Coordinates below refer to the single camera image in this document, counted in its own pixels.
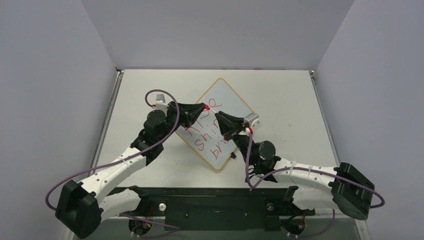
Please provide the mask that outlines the yellow framed whiteboard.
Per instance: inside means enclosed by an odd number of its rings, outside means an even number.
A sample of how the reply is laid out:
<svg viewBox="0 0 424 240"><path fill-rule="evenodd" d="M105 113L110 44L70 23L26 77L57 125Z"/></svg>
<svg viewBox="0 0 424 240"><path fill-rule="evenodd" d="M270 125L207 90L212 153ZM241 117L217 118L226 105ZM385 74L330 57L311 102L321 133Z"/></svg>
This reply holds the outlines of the yellow framed whiteboard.
<svg viewBox="0 0 424 240"><path fill-rule="evenodd" d="M223 78L217 79L197 102L235 117L245 117L254 111ZM176 134L216 171L225 166L236 150L232 141L224 140L215 114L207 109L192 126L181 126Z"/></svg>

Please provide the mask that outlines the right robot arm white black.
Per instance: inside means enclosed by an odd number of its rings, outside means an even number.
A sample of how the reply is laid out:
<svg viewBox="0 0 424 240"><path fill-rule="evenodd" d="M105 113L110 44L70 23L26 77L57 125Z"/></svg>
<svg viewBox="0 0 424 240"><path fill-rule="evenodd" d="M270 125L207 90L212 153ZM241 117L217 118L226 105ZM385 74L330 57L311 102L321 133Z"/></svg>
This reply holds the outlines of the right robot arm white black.
<svg viewBox="0 0 424 240"><path fill-rule="evenodd" d="M356 220L368 219L374 208L375 185L352 164L324 167L287 160L277 156L272 142L254 142L253 134L260 124L258 114L236 117L218 111L214 116L224 140L235 143L240 151L245 182L251 189L263 181L292 184L294 193L282 199L282 207L289 214L328 208Z"/></svg>

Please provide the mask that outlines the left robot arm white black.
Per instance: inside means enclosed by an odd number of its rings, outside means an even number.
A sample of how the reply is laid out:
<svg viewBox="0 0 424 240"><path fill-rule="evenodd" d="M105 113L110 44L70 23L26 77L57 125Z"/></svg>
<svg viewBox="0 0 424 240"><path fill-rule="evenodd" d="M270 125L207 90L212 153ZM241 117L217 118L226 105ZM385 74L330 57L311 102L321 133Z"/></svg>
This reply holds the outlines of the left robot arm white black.
<svg viewBox="0 0 424 240"><path fill-rule="evenodd" d="M164 150L163 143L179 127L189 128L204 110L205 103L156 103L136 139L113 162L94 168L93 175L79 182L70 178L62 187L55 216L77 237L91 235L106 217L101 202L123 180L148 166Z"/></svg>

